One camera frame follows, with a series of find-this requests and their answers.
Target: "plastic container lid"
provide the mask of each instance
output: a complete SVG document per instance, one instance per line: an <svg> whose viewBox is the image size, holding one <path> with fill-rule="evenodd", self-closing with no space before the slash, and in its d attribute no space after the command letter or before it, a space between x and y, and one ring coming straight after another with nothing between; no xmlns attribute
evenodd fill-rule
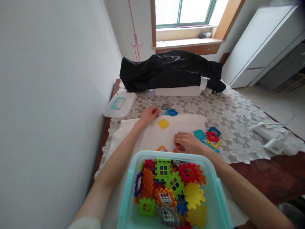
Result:
<svg viewBox="0 0 305 229"><path fill-rule="evenodd" d="M133 194L135 181L141 163L146 159L157 158L174 159L200 165L201 170L203 170L203 173L206 176L207 182L207 184L202 184L200 186L204 191L204 197L206 199L204 205L207 207L207 223L204 228L234 228L221 181L217 177L215 168L210 160L200 155L143 150L133 157L128 170L117 229L170 228L169 226L162 224L158 217L140 216L138 213L138 205L134 203Z"/></svg>
<svg viewBox="0 0 305 229"><path fill-rule="evenodd" d="M129 115L137 95L119 92L114 95L106 106L103 115L109 118L125 118Z"/></svg>

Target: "white box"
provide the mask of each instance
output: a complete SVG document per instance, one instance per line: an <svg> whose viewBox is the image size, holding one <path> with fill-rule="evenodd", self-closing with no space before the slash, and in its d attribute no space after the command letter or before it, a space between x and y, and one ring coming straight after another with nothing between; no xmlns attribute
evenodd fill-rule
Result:
<svg viewBox="0 0 305 229"><path fill-rule="evenodd" d="M201 93L200 86L190 87L172 87L172 88L156 88L156 96L199 96Z"/></svg>

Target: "white tile floor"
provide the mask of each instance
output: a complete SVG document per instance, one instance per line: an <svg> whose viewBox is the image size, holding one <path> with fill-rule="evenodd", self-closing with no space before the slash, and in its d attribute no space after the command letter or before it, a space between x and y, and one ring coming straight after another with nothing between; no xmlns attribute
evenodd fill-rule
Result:
<svg viewBox="0 0 305 229"><path fill-rule="evenodd" d="M265 88L262 85L252 87L236 88L243 96L252 101L259 108L276 107L290 110L295 113L294 119L287 124L287 128L305 140L305 87L294 91L277 93ZM279 122L289 119L287 112L269 111L270 116Z"/></svg>

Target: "white wardrobe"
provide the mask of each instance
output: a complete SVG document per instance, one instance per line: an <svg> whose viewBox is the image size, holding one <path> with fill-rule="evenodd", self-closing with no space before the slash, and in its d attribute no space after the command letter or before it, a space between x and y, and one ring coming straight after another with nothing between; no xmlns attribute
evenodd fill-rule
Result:
<svg viewBox="0 0 305 229"><path fill-rule="evenodd" d="M305 37L301 7L262 7L257 10L222 68L232 88L254 85Z"/></svg>

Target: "lace tablecloth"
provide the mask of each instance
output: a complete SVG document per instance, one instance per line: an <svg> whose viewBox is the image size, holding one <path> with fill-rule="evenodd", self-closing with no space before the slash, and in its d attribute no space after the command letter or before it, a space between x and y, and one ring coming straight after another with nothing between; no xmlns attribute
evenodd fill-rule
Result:
<svg viewBox="0 0 305 229"><path fill-rule="evenodd" d="M123 83L120 83L118 92L125 92ZM199 96L155 96L154 89L137 93L135 104L127 119L139 118L143 110L147 107L162 104L169 104L170 108L179 113L191 113L204 115L208 119L206 128L215 126L222 133L220 136L221 146L219 147L221 157L227 163L244 162L250 164L250 161L256 159L270 159L272 154L263 149L263 138L253 132L252 123L242 118L242 114L248 119L251 118L250 112L257 110L251 101L239 92L233 90L229 85L218 98L203 98ZM256 112L256 120L267 123L274 121L263 112ZM111 119L109 128L109 137L105 146L102 148L103 156L100 163L105 162L112 139L112 134L120 127L120 119ZM302 145L302 151L305 151L304 142L296 138L293 133L287 137Z"/></svg>

